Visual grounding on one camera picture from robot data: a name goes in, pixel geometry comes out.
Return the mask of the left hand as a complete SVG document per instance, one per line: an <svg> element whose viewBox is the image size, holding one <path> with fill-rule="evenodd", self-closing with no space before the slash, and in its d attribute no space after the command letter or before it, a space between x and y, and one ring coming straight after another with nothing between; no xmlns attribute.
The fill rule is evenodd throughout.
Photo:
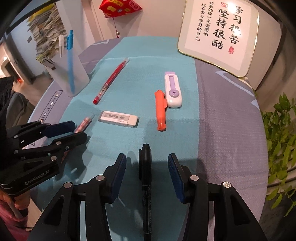
<svg viewBox="0 0 296 241"><path fill-rule="evenodd" d="M31 200L31 191L27 191L17 197L10 197L6 192L3 190L0 190L0 199L1 199L1 204L6 203L6 204L13 204L16 209L18 210L24 210L28 208Z"/></svg>

